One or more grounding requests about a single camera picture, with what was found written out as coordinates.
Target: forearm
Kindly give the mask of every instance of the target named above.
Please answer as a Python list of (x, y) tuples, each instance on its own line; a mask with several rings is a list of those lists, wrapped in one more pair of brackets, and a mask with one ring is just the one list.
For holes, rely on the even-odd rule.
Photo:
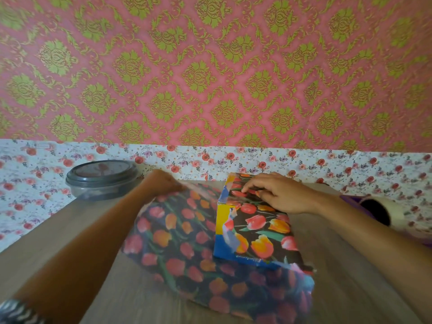
[(381, 271), (426, 323), (432, 323), (432, 252), (338, 197), (318, 203), (319, 214)]
[(140, 184), (81, 232), (14, 295), (55, 323), (78, 323), (105, 281), (141, 207), (153, 198)]

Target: person's left hand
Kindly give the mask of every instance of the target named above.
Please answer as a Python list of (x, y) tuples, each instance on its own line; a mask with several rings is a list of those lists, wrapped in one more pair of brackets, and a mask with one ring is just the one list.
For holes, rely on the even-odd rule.
[(186, 189), (171, 174), (160, 169), (154, 169), (150, 174), (147, 174), (141, 185), (150, 189), (153, 196), (165, 195)]

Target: transparent lid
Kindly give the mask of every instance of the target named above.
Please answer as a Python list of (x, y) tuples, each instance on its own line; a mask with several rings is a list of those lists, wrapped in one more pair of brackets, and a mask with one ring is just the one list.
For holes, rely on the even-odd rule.
[(101, 160), (72, 168), (66, 175), (66, 184), (77, 187), (105, 187), (137, 178), (138, 169), (125, 160)]

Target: box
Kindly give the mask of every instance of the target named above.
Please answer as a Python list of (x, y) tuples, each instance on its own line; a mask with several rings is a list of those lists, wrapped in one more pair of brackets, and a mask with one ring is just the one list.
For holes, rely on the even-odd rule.
[(216, 239), (213, 255), (271, 269), (304, 264), (297, 249), (289, 217), (270, 207), (255, 189), (241, 189), (253, 175), (230, 173), (218, 200)]

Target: tape roll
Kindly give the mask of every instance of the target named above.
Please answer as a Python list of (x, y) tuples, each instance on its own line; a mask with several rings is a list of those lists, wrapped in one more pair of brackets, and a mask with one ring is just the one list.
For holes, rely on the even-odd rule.
[(403, 215), (403, 207), (396, 201), (378, 196), (367, 196), (359, 204), (368, 210), (377, 221), (397, 231), (407, 227), (407, 220)]

